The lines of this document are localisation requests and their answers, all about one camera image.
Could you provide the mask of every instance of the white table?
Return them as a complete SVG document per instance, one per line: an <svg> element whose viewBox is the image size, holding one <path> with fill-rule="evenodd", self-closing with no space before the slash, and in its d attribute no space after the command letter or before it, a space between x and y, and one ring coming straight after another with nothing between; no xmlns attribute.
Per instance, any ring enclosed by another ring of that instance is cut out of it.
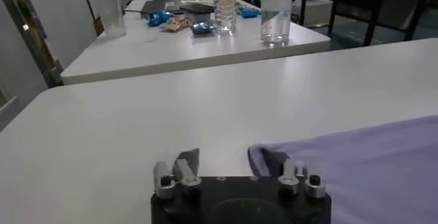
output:
<svg viewBox="0 0 438 224"><path fill-rule="evenodd" d="M141 10L150 0L135 0L128 10ZM185 29L176 34L148 28L138 13L126 13L127 35L99 36L61 74L65 84L95 82L267 58L315 53L329 48L330 38L291 24L287 47L270 49L260 40L260 18L237 20L233 37L193 38Z"/></svg>
<svg viewBox="0 0 438 224"><path fill-rule="evenodd" d="M255 143L438 113L438 39L54 88L0 133L0 221L150 223L156 161L250 175Z"/></svg>

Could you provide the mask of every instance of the white container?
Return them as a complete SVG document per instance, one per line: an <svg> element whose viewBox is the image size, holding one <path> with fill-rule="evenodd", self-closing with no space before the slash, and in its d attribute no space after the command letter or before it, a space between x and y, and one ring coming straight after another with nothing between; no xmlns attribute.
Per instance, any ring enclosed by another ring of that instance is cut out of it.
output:
<svg viewBox="0 0 438 224"><path fill-rule="evenodd" d="M292 0L261 0L261 39L269 44L289 41Z"/></svg>
<svg viewBox="0 0 438 224"><path fill-rule="evenodd" d="M96 0L96 2L106 35L114 38L125 36L127 32L120 1Z"/></svg>

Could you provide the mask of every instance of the shiny blue package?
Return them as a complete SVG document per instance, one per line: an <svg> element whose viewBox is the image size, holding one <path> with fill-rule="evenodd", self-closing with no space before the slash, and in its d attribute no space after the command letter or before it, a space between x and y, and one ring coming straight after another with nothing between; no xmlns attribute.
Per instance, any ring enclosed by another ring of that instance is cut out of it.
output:
<svg viewBox="0 0 438 224"><path fill-rule="evenodd" d="M158 12L154 14L149 14L146 18L149 27L157 27L162 23L165 23L172 17L172 14L169 12Z"/></svg>
<svg viewBox="0 0 438 224"><path fill-rule="evenodd" d="M194 35L205 35L210 34L214 30L214 26L209 22L199 22L193 24L190 29Z"/></svg>
<svg viewBox="0 0 438 224"><path fill-rule="evenodd" d="M245 8L245 7L239 7L239 12L243 18L254 18L261 14L260 10L258 9Z"/></svg>

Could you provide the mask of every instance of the purple cloth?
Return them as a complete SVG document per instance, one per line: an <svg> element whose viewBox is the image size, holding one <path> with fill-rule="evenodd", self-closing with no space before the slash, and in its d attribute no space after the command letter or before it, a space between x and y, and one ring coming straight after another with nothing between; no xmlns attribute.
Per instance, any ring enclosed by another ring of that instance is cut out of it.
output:
<svg viewBox="0 0 438 224"><path fill-rule="evenodd" d="M250 147L254 174L269 175L262 149L318 162L334 224L438 223L438 116Z"/></svg>

